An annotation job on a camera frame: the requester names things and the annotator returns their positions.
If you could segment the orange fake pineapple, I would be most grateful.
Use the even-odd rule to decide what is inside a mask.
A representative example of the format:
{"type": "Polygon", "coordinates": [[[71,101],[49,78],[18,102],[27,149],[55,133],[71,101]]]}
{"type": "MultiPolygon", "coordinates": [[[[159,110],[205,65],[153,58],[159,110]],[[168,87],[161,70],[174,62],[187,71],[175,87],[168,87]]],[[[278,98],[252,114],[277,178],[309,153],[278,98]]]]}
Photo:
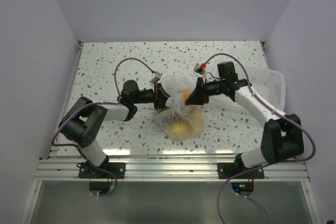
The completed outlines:
{"type": "Polygon", "coordinates": [[[182,97],[184,99],[184,101],[186,101],[190,96],[190,93],[189,92],[182,92],[182,97]]]}

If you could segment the clear printed plastic bag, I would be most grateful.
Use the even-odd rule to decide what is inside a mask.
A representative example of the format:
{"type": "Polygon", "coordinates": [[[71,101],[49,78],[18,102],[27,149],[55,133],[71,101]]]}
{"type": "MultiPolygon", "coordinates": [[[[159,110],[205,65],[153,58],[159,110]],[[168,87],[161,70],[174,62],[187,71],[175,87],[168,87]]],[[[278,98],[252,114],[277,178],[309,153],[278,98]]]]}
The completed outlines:
{"type": "MultiPolygon", "coordinates": [[[[201,109],[196,105],[186,105],[182,97],[182,92],[189,92],[191,94],[195,88],[195,84],[193,84],[190,79],[184,76],[171,75],[164,77],[161,84],[171,97],[166,102],[167,108],[159,110],[153,121],[155,125],[170,138],[169,127],[171,124],[176,122],[188,122],[191,125],[192,113],[195,110],[201,112],[201,109]]],[[[192,130],[188,138],[194,138],[200,135],[201,134],[194,134],[192,130]]]]}

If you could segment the yellow fake pear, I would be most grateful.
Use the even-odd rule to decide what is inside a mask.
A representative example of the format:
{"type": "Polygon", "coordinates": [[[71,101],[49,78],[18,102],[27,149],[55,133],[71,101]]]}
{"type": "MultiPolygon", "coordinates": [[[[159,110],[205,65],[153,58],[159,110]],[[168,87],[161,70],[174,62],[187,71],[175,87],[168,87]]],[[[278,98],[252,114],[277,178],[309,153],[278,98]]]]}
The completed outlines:
{"type": "Polygon", "coordinates": [[[188,138],[192,127],[188,122],[176,122],[169,127],[169,137],[172,140],[184,140],[188,138]]]}

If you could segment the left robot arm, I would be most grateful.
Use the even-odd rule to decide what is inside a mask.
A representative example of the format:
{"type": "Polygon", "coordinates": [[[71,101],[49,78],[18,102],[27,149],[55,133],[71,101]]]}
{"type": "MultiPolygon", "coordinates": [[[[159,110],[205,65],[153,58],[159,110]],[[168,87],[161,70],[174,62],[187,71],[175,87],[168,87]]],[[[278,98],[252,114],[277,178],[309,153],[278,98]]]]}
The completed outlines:
{"type": "Polygon", "coordinates": [[[92,174],[104,178],[109,172],[109,158],[97,141],[102,123],[131,120],[138,111],[137,104],[152,103],[156,110],[163,109],[169,97],[161,83],[154,84],[152,89],[140,90],[136,81],[128,80],[123,84],[118,103],[98,103],[81,97],[61,120],[58,129],[85,157],[92,174]]]}

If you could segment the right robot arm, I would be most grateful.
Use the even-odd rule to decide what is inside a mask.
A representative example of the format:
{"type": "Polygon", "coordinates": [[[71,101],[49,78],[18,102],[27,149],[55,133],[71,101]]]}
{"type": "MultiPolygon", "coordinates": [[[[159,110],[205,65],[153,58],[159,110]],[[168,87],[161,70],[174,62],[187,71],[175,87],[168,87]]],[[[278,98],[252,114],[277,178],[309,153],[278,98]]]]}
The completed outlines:
{"type": "Polygon", "coordinates": [[[304,151],[301,121],[295,114],[286,115],[271,107],[264,98],[248,85],[247,79],[239,79],[233,62],[217,65],[219,78],[205,82],[198,78],[196,87],[186,99],[187,105],[203,105],[211,96],[225,95],[246,109],[263,127],[260,146],[236,155],[234,172],[246,178],[253,167],[284,162],[304,151]]]}

